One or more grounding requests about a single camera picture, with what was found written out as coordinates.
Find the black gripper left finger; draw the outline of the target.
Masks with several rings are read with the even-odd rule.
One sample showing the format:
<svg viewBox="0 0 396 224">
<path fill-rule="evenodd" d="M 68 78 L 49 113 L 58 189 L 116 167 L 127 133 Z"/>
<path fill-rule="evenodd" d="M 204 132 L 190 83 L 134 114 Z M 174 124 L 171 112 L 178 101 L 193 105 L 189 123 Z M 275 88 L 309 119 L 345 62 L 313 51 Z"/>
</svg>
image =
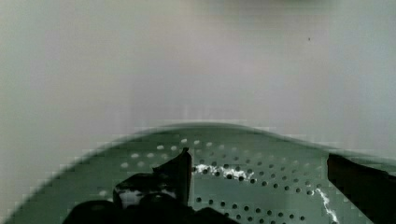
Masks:
<svg viewBox="0 0 396 224">
<path fill-rule="evenodd" d="M 172 160 L 121 181 L 111 201 L 76 205 L 62 224 L 239 224 L 221 212 L 188 206 L 191 154 L 185 147 Z"/>
</svg>

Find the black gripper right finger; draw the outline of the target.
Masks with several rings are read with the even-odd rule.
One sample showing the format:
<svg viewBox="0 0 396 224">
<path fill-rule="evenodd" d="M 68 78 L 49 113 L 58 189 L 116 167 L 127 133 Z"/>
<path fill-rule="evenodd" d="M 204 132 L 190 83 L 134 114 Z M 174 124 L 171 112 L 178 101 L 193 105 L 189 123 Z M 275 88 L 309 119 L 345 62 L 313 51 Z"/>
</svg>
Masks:
<svg viewBox="0 0 396 224">
<path fill-rule="evenodd" d="M 395 176 L 330 154 L 328 179 L 374 224 L 396 223 Z"/>
</svg>

